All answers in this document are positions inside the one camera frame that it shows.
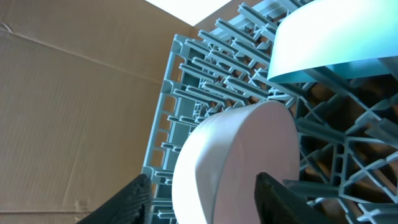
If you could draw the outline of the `white pink bowl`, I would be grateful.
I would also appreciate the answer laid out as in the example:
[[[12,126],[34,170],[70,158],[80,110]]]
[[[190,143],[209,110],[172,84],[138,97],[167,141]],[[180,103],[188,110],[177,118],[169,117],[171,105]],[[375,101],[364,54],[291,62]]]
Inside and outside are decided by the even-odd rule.
[[[259,223],[256,176],[299,177],[299,137],[283,103],[267,101],[217,113],[189,135],[172,179],[180,224]]]

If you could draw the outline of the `brown cardboard sheet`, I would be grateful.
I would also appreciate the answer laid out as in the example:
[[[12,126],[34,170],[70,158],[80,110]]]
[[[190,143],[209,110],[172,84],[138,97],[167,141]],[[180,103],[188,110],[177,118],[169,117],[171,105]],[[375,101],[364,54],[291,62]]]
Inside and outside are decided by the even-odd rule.
[[[1,222],[75,223],[140,174],[174,35],[238,6],[1,0]]]

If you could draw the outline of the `light blue bowl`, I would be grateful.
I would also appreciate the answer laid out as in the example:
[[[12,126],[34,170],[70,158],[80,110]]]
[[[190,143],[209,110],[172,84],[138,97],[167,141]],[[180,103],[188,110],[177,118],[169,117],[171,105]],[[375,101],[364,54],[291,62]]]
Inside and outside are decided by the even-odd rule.
[[[291,14],[276,31],[267,79],[311,82],[311,68],[342,78],[388,74],[381,59],[397,56],[397,0],[317,0]]]

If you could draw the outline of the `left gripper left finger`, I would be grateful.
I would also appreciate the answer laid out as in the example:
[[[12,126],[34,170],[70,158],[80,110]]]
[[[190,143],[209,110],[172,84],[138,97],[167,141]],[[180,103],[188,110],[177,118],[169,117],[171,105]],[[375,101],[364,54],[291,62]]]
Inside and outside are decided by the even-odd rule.
[[[78,224],[147,224],[151,206],[151,179],[140,174]]]

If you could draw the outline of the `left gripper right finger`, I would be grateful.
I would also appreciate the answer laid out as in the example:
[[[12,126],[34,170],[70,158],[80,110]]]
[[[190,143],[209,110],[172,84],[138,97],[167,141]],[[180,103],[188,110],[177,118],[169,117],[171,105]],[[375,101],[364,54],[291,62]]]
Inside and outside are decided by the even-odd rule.
[[[266,172],[256,176],[254,200],[261,224],[328,224],[333,221]]]

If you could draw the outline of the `grey plastic dishwasher rack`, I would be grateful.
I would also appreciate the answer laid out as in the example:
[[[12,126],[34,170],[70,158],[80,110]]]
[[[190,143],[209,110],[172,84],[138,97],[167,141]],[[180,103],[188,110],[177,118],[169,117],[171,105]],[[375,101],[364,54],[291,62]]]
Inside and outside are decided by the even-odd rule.
[[[397,56],[389,73],[345,79],[311,68],[311,82],[267,79],[277,28],[312,1],[241,4],[198,39],[175,35],[142,168],[154,184],[151,223],[178,223],[172,179],[182,147],[210,116],[283,103],[298,133],[297,180],[278,181],[313,209],[338,204],[349,223],[397,222]]]

